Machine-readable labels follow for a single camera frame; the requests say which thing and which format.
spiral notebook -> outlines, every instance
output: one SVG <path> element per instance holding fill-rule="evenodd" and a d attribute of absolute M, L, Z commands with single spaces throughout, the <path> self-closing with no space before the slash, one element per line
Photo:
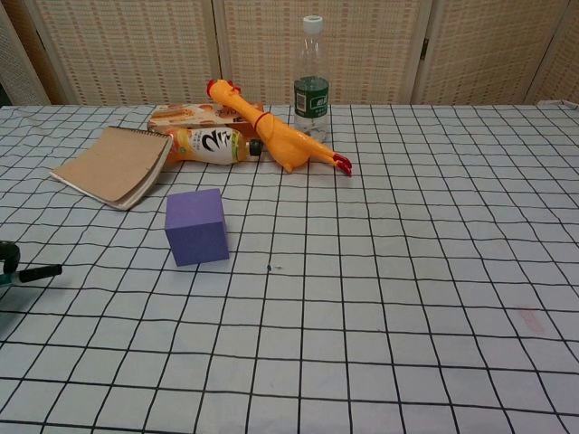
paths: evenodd
<path fill-rule="evenodd" d="M 113 208 L 128 210 L 155 183 L 172 142 L 164 134 L 107 127 L 93 146 L 51 176 Z"/>

foam block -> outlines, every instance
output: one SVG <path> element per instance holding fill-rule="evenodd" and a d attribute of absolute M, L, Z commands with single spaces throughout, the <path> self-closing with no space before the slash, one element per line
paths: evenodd
<path fill-rule="evenodd" d="M 168 195 L 165 234 L 178 266 L 228 259 L 219 189 Z"/>

yellow rubber chicken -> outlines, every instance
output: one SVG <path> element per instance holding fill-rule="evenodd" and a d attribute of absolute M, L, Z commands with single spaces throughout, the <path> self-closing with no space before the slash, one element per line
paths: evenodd
<path fill-rule="evenodd" d="M 214 101 L 231 107 L 242 115 L 260 136 L 271 156 L 288 173 L 305 164 L 311 156 L 333 165 L 348 176 L 352 175 L 352 163 L 314 138 L 289 127 L 269 111 L 261 111 L 240 95 L 240 89 L 225 80 L 210 80 L 207 95 Z"/>

green bottle label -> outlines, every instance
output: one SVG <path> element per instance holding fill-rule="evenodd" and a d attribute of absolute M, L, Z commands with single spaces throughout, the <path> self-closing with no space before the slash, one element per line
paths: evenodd
<path fill-rule="evenodd" d="M 293 82 L 295 112 L 303 118 L 319 118 L 327 113 L 329 83 L 321 77 L 302 77 Z"/>

black bottle cap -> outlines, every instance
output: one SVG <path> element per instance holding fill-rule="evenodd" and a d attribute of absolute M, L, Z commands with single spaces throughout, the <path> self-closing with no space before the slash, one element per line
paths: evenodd
<path fill-rule="evenodd" d="M 37 269 L 23 269 L 18 273 L 18 278 L 22 283 L 33 282 L 41 278 L 51 278 L 62 274 L 62 265 L 47 265 Z"/>
<path fill-rule="evenodd" d="M 250 156 L 260 156 L 263 142 L 257 138 L 250 140 Z"/>

